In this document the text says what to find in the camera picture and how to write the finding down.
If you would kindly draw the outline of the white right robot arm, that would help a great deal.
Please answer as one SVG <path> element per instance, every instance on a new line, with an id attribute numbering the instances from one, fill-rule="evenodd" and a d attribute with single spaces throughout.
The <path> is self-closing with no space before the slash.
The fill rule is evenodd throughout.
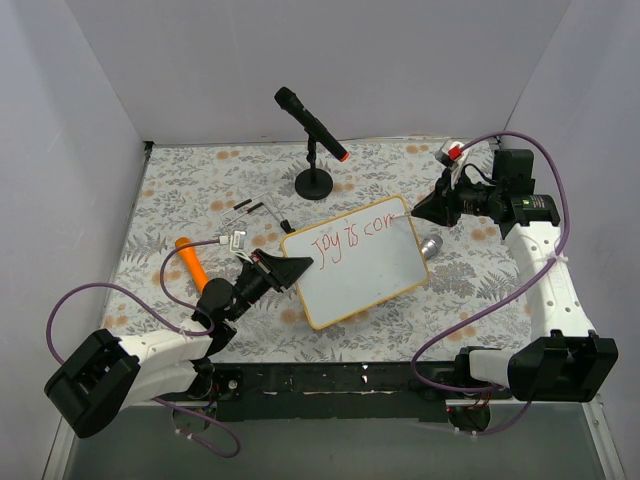
<path id="1" fill-rule="evenodd" d="M 495 151 L 492 175 L 474 183 L 465 172 L 463 150 L 454 142 L 438 152 L 445 169 L 410 214 L 447 227 L 464 214 L 498 225 L 531 308 L 531 341 L 517 352 L 461 349 L 443 390 L 471 398 L 504 388 L 520 401 L 591 401 L 618 349 L 613 339 L 596 333 L 581 306 L 561 254 L 568 228 L 553 198 L 534 191 L 533 152 Z"/>

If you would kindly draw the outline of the yellow framed whiteboard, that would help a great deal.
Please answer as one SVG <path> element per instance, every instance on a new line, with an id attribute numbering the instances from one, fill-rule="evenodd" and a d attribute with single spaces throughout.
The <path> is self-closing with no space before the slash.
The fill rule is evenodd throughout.
<path id="1" fill-rule="evenodd" d="M 311 257 L 295 287 L 309 325 L 321 330 L 425 285 L 429 271 L 409 212 L 394 195 L 285 236 L 286 257 Z"/>

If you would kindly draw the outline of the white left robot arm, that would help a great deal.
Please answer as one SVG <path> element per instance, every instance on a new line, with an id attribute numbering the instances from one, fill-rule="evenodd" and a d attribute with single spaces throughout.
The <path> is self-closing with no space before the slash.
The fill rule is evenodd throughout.
<path id="1" fill-rule="evenodd" d="M 210 358 L 235 336 L 232 322 L 269 291 L 293 286 L 312 264 L 310 257 L 256 249 L 236 282 L 214 278 L 204 284 L 187 321 L 138 335 L 91 333 L 61 361 L 44 393 L 80 438 L 103 430 L 120 411 L 163 395 L 216 399 L 223 382 Z"/>

